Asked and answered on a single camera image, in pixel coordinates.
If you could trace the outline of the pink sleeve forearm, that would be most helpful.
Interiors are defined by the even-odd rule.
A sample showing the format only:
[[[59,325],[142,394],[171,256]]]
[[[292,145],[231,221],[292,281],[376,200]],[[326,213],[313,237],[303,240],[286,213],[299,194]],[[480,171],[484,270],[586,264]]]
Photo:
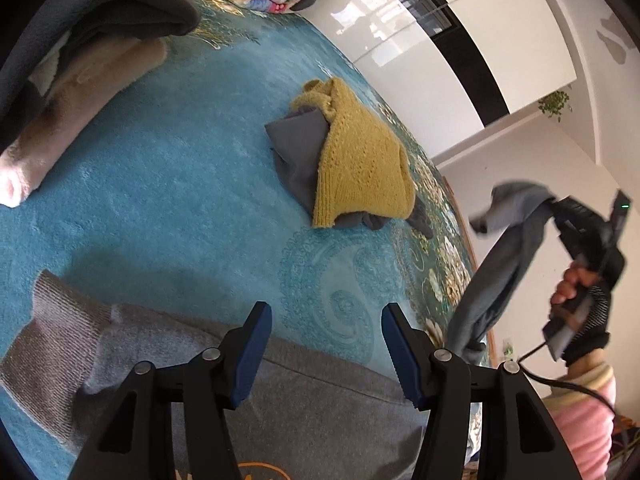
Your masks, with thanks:
[[[582,330],[562,354],[567,374],[560,379],[596,392],[588,394],[552,388],[544,398],[555,425],[584,479],[603,479],[608,470],[612,446],[616,401],[614,368],[605,361],[604,349],[610,340],[608,310],[611,292],[604,285],[590,290],[593,306]]]

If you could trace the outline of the person right hand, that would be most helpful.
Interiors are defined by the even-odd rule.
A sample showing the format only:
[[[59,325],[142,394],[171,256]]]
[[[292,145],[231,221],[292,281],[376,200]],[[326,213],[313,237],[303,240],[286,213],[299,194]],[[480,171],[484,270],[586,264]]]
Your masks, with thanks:
[[[574,261],[564,272],[562,280],[555,287],[555,291],[550,298],[551,309],[562,307],[567,300],[574,299],[578,293],[578,287],[591,287],[600,282],[597,273],[589,271]]]

